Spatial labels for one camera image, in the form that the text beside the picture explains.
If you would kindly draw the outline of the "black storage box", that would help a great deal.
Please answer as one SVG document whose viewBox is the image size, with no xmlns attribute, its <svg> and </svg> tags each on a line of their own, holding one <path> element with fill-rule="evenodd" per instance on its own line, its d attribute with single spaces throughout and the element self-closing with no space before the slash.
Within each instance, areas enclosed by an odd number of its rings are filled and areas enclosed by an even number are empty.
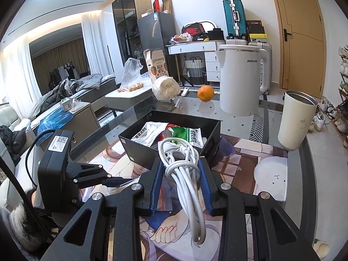
<svg viewBox="0 0 348 261">
<path fill-rule="evenodd" d="M 147 113 L 119 135 L 123 148 L 132 162 L 150 170 L 153 161 L 159 156 L 159 143 L 165 139 L 170 139 L 168 143 L 165 143 L 165 148 L 173 144 L 179 144 L 179 138 L 175 137 L 168 137 L 163 140 L 159 140 L 157 137 L 150 147 L 132 141 L 131 138 L 138 133 L 148 121 L 174 124 L 180 127 L 193 129 L 200 128 L 202 136 L 206 137 L 207 141 L 202 149 L 193 147 L 198 151 L 200 156 L 204 156 L 207 159 L 210 166 L 212 165 L 220 142 L 221 122 L 219 120 L 155 110 Z"/>
</svg>

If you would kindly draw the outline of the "white printed plastic pouch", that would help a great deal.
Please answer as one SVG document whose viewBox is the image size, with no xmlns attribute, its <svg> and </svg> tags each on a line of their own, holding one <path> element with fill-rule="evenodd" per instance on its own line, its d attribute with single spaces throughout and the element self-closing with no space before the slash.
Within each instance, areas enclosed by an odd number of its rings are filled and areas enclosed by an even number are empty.
<svg viewBox="0 0 348 261">
<path fill-rule="evenodd" d="M 165 131 L 168 123 L 148 121 L 131 140 L 135 143 L 150 147 L 155 139 Z"/>
</svg>

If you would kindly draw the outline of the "red white balloon glue bag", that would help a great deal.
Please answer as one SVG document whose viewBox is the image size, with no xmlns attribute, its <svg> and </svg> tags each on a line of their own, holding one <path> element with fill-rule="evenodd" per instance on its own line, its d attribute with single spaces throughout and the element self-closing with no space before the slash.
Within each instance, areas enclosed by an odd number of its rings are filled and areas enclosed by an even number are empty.
<svg viewBox="0 0 348 261">
<path fill-rule="evenodd" d="M 172 137 L 174 133 L 174 128 L 179 128 L 178 125 L 168 124 L 163 132 L 158 136 L 159 140 L 163 140 L 168 137 Z"/>
</svg>

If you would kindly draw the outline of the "green white sachet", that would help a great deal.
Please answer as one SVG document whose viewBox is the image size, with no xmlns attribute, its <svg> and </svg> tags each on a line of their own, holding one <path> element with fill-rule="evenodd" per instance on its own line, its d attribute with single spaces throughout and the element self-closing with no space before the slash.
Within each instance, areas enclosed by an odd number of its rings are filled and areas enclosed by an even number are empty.
<svg viewBox="0 0 348 261">
<path fill-rule="evenodd" d="M 207 141 L 206 137 L 202 136 L 201 129 L 193 129 L 187 127 L 171 127 L 172 137 L 186 140 L 194 147 L 202 149 Z"/>
</svg>

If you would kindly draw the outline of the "grey side table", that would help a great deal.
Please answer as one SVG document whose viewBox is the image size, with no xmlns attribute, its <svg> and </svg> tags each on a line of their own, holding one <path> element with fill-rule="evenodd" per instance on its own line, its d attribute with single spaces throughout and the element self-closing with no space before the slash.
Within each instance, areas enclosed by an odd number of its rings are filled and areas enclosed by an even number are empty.
<svg viewBox="0 0 348 261">
<path fill-rule="evenodd" d="M 114 90 L 104 97 L 108 107 L 116 111 L 126 111 L 130 107 L 138 104 L 144 99 L 153 95 L 152 86 L 144 86 L 134 91 L 118 92 Z"/>
</svg>

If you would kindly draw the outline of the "orange fruit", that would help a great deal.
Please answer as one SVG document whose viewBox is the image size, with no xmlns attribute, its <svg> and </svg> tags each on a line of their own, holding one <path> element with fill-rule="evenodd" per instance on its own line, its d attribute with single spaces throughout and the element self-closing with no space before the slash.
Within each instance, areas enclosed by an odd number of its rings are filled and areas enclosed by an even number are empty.
<svg viewBox="0 0 348 261">
<path fill-rule="evenodd" d="M 197 91 L 197 97 L 203 102 L 211 101 L 214 98 L 214 89 L 209 85 L 204 85 Z"/>
</svg>

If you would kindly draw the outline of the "bed with clothes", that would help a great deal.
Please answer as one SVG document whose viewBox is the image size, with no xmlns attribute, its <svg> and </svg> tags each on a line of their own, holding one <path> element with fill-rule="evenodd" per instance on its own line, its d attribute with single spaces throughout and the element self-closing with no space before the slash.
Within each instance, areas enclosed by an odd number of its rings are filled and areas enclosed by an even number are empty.
<svg viewBox="0 0 348 261">
<path fill-rule="evenodd" d="M 91 74 L 79 80 L 66 78 L 38 100 L 28 118 L 33 121 L 64 98 L 93 103 L 116 89 L 116 77 L 113 74 Z"/>
</svg>

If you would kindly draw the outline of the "clear bag of fruit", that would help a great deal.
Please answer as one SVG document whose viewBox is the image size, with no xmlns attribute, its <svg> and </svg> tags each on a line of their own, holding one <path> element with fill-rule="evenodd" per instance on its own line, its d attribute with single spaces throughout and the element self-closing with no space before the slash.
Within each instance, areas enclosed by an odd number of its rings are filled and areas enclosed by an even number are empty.
<svg viewBox="0 0 348 261">
<path fill-rule="evenodd" d="M 144 86 L 140 74 L 143 68 L 141 62 L 135 58 L 129 58 L 122 70 L 122 80 L 118 92 L 134 91 Z"/>
</svg>

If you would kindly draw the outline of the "woven basket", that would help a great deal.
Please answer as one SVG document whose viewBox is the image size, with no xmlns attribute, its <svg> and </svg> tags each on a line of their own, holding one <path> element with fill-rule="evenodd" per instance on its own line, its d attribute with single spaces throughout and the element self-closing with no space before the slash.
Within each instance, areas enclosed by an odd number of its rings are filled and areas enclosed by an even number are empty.
<svg viewBox="0 0 348 261">
<path fill-rule="evenodd" d="M 205 62 L 200 58 L 191 57 L 185 61 L 186 73 L 190 83 L 194 85 L 203 85 L 206 83 Z"/>
</svg>

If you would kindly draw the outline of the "white tumbler cup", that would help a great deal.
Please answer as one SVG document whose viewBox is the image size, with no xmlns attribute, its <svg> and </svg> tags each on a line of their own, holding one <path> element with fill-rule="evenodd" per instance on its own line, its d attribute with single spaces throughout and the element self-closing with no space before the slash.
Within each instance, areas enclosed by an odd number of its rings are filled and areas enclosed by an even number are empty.
<svg viewBox="0 0 348 261">
<path fill-rule="evenodd" d="M 288 151 L 302 144 L 317 108 L 317 100 L 295 90 L 287 90 L 284 97 L 283 114 L 278 132 L 278 141 Z"/>
</svg>

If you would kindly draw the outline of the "fruit cardboard box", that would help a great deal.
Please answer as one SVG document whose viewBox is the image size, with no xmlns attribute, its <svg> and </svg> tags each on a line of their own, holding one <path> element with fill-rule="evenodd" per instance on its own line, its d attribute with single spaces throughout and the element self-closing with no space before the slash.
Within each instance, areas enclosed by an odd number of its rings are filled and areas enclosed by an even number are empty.
<svg viewBox="0 0 348 261">
<path fill-rule="evenodd" d="M 143 55 L 152 83 L 159 77 L 169 75 L 165 54 L 161 49 L 147 49 L 144 50 Z"/>
</svg>

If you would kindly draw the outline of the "large white appliance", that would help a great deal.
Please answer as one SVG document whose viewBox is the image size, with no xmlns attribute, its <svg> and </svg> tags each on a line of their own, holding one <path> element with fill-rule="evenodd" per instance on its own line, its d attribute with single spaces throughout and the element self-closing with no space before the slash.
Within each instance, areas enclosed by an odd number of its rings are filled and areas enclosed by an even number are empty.
<svg viewBox="0 0 348 261">
<path fill-rule="evenodd" d="M 222 44 L 216 56 L 221 68 L 220 109 L 242 117 L 255 114 L 259 97 L 269 84 L 268 51 L 249 45 Z"/>
</svg>

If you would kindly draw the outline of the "white drawer desk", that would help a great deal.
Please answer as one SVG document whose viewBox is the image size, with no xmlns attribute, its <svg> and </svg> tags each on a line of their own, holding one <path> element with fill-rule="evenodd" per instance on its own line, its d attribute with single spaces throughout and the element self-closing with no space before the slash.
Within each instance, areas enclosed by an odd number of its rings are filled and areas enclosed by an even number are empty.
<svg viewBox="0 0 348 261">
<path fill-rule="evenodd" d="M 220 82 L 220 64 L 216 52 L 225 41 L 198 41 L 168 45 L 170 55 L 185 55 L 184 68 L 188 80 L 195 85 Z"/>
</svg>

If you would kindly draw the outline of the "wooden shoe rack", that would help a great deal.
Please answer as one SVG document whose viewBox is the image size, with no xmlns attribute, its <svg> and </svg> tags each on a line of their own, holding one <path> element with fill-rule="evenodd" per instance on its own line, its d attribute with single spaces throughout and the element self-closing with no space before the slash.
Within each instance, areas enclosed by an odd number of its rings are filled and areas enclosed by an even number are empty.
<svg viewBox="0 0 348 261">
<path fill-rule="evenodd" d="M 347 45 L 339 47 L 341 57 L 340 75 L 342 81 L 339 85 L 339 95 L 342 102 L 337 106 L 339 119 L 335 122 L 337 130 L 345 136 L 344 145 L 347 147 Z"/>
</svg>

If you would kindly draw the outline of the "grey refrigerator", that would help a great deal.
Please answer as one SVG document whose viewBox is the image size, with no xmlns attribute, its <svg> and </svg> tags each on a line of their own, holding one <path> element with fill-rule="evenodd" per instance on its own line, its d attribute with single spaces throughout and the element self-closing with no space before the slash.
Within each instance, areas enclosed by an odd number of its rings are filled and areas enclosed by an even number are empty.
<svg viewBox="0 0 348 261">
<path fill-rule="evenodd" d="M 167 45 L 172 37 L 176 35 L 174 17 L 164 12 L 154 12 L 137 20 L 142 50 L 159 50 L 164 53 L 165 61 L 169 70 L 169 76 L 176 81 L 176 60 L 170 55 Z"/>
</svg>

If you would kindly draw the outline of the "stacked black yellow boxes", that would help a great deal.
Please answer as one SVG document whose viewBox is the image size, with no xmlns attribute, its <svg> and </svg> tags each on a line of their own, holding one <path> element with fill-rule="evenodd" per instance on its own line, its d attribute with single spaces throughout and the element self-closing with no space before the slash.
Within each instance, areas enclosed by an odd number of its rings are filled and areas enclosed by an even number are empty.
<svg viewBox="0 0 348 261">
<path fill-rule="evenodd" d="M 261 20 L 246 20 L 248 38 L 250 42 L 268 42 Z"/>
</svg>

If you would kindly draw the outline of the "dark glass cabinet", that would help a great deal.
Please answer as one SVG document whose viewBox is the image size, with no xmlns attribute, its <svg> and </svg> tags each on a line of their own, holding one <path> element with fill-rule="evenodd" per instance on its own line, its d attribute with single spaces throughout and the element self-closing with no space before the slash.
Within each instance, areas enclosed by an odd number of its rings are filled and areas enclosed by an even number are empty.
<svg viewBox="0 0 348 261">
<path fill-rule="evenodd" d="M 115 0 L 112 3 L 117 40 L 123 64 L 129 58 L 143 58 L 137 20 L 152 9 L 151 0 Z"/>
</svg>

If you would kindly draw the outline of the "teal suitcase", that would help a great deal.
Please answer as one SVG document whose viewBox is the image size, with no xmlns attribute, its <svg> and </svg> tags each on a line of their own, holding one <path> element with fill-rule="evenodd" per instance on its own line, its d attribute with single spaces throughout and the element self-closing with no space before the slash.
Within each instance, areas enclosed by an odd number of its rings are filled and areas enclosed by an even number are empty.
<svg viewBox="0 0 348 261">
<path fill-rule="evenodd" d="M 223 0 L 227 39 L 247 39 L 247 23 L 241 0 Z"/>
</svg>

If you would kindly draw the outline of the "wooden door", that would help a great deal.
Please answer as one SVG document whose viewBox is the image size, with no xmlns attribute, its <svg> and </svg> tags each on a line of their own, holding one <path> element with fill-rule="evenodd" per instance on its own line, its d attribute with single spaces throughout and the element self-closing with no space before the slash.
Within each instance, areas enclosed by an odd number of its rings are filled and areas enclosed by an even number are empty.
<svg viewBox="0 0 348 261">
<path fill-rule="evenodd" d="M 326 72 L 326 36 L 318 0 L 274 0 L 280 39 L 283 89 L 321 98 Z"/>
</svg>

